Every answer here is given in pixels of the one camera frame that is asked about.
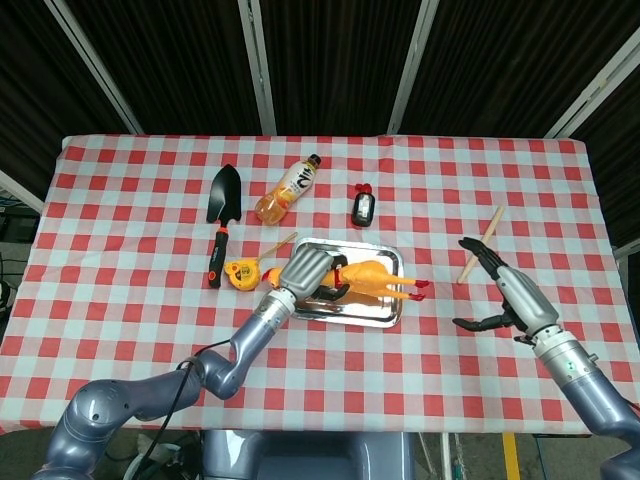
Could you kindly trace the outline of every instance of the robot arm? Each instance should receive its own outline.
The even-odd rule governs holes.
[[[640,418],[570,332],[557,325],[558,312],[524,273],[509,267],[482,242],[465,237],[460,245],[478,257],[504,296],[501,315],[480,322],[453,322],[473,332],[515,326],[525,335],[515,340],[533,346],[587,428],[596,435],[617,437],[631,449],[604,462],[604,480],[640,478]]]
[[[46,463],[32,480],[91,480],[113,433],[131,417],[149,421],[169,413],[185,381],[175,411],[195,404],[202,387],[221,399],[235,395],[249,367],[295,309],[331,268],[329,254],[300,249],[281,274],[278,290],[267,293],[231,337],[235,360],[205,350],[188,359],[194,368],[139,381],[97,380],[73,397],[53,431]]]

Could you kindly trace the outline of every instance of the red cap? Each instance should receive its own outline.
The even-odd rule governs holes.
[[[373,190],[371,189],[371,185],[368,183],[357,183],[356,190],[360,193],[371,193]]]

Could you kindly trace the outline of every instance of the floor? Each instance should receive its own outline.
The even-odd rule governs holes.
[[[26,260],[29,245],[0,243],[0,252],[5,259]],[[6,272],[19,272],[24,263],[5,263]],[[20,276],[6,277],[18,285]],[[0,325],[0,335],[4,325]],[[28,479],[44,461],[51,429],[14,432],[0,436],[0,480]],[[136,430],[124,429],[116,434],[109,446],[115,457],[126,457],[135,453]],[[167,432],[165,441],[171,441],[179,432]],[[429,473],[428,462],[422,453],[416,436],[414,452],[416,458],[416,480],[442,478],[440,461],[440,435],[425,436],[431,464],[436,474]],[[539,440],[546,477],[536,441],[531,435],[516,435],[520,475],[523,480],[596,480],[600,463],[621,451],[626,445],[607,438],[542,438]],[[500,434],[450,436],[452,456],[464,466],[462,478],[467,480],[503,480],[506,470]],[[113,462],[103,459],[95,472],[96,480],[120,480],[128,462]]]

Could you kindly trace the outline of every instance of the bottle label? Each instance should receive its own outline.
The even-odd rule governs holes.
[[[307,161],[293,165],[278,184],[274,197],[282,208],[289,208],[304,192],[306,192],[316,175],[316,166]]]

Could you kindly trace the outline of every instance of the black curtain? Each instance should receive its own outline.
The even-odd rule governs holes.
[[[612,245],[640,238],[640,67],[571,137],[587,145]]]
[[[145,133],[261,133],[237,2],[67,3]]]
[[[1,2],[0,31],[0,169],[44,199],[65,136],[126,129],[44,2]]]
[[[400,132],[542,137],[638,27],[638,0],[441,1]]]
[[[261,0],[278,133],[385,133],[419,0]]]

